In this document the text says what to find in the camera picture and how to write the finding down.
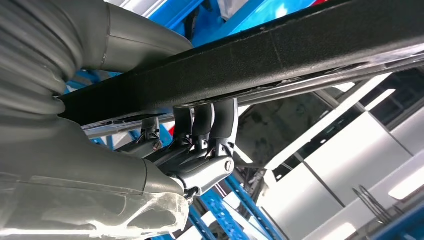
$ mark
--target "white wall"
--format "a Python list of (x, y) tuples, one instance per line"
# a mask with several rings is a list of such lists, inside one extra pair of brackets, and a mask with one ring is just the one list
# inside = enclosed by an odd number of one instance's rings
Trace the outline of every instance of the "white wall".
[[(409, 121), (415, 123), (413, 127), (409, 124), (410, 128), (417, 133), (424, 132), (424, 122)], [(421, 147), (408, 139), (410, 133), (402, 135), (402, 131), (406, 130), (396, 132), (395, 129), (393, 135), (405, 136), (399, 140), (403, 145), (410, 149)], [(419, 142), (423, 144), (424, 133), (417, 134), (415, 139), (418, 137), (423, 138)], [(264, 208), (291, 240), (319, 240), (348, 220), (359, 228), (373, 215), (357, 199), (352, 188), (363, 185), (372, 189), (377, 198), (383, 198), (381, 201), (385, 206), (392, 205), (395, 201), (387, 193), (397, 178), (392, 177), (389, 183), (384, 181), (411, 157), (380, 123), (365, 112), (305, 160), (347, 208), (343, 209), (303, 165), (296, 167), (266, 193)], [(399, 174), (407, 175), (409, 171), (411, 168), (406, 167)]]

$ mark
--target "textured black surface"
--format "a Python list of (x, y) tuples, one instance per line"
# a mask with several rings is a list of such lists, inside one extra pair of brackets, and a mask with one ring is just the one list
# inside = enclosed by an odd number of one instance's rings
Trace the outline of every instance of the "textured black surface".
[(422, 0), (331, 0), (64, 95), (61, 116), (88, 125), (167, 113), (338, 67), (378, 66), (424, 50), (422, 19)]

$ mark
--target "white panel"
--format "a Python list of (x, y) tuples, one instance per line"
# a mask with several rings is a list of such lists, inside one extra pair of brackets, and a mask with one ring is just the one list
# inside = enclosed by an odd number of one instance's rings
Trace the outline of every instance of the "white panel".
[(266, 192), (263, 207), (291, 240), (300, 240), (342, 210), (303, 165)]
[[(401, 183), (408, 176), (424, 167), (424, 152), (407, 161), (392, 174), (384, 178), (369, 191), (383, 205), (389, 208), (396, 203), (396, 200), (389, 196), (389, 192)], [(345, 209), (332, 217), (329, 221), (308, 235), (304, 240), (320, 240), (327, 236), (343, 223), (350, 223), (356, 229), (362, 228), (365, 224), (374, 219), (375, 216), (362, 203), (360, 199), (349, 204)]]
[(411, 156), (368, 113), (363, 113), (305, 161), (348, 205), (353, 187), (373, 187)]
[(424, 108), (396, 127), (391, 134), (412, 154), (424, 149)]

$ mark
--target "black hose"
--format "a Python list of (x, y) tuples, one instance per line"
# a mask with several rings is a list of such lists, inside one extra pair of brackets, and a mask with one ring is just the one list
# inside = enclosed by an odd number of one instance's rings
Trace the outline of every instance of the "black hose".
[(0, 0), (0, 117), (63, 113), (53, 96), (81, 68), (126, 72), (191, 48), (102, 0)]
[(57, 115), (65, 81), (82, 64), (77, 33), (54, 5), (0, 1), (0, 108)]

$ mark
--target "fluorescent light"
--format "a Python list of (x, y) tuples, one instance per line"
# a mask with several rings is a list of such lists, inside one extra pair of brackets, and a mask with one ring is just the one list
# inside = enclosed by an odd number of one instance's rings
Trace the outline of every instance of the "fluorescent light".
[(234, 145), (234, 151), (240, 156), (241, 160), (243, 160), (247, 164), (252, 164), (252, 159), (246, 155), (237, 145)]
[(349, 91), (351, 88), (353, 88), (355, 86), (355, 83), (353, 82), (346, 82), (337, 86), (333, 86), (333, 88), (338, 89), (340, 91), (342, 91), (343, 93), (346, 93), (347, 91)]
[(395, 186), (388, 195), (397, 200), (402, 200), (417, 189), (421, 188), (424, 185), (424, 167), (420, 168), (418, 171), (411, 174), (397, 186)]
[(354, 234), (357, 230), (355, 227), (346, 222), (345, 224), (339, 226), (336, 230), (332, 231), (330, 234), (325, 236), (322, 240), (345, 240)]
[(371, 109), (375, 108), (377, 105), (379, 105), (381, 102), (384, 101), (384, 99), (388, 98), (392, 93), (394, 93), (395, 89), (387, 89), (385, 92), (383, 92), (380, 96), (378, 96), (374, 101), (370, 102), (366, 107), (366, 111), (371, 111)]
[(275, 157), (271, 159), (270, 162), (265, 166), (266, 169), (274, 170), (278, 168), (284, 161), (290, 158), (291, 155), (295, 154), (301, 147), (311, 141), (316, 135), (321, 133), (326, 129), (330, 124), (342, 116), (346, 111), (351, 109), (359, 100), (361, 100), (365, 95), (375, 89), (381, 82), (383, 82), (390, 73), (383, 75), (378, 75), (373, 77), (367, 83), (365, 83), (360, 89), (354, 92), (349, 96), (344, 102), (342, 102), (336, 109), (331, 111), (329, 114), (325, 115), (321, 121), (317, 122), (311, 128), (309, 128), (304, 134), (302, 134), (298, 139), (292, 142), (288, 147), (283, 149)]

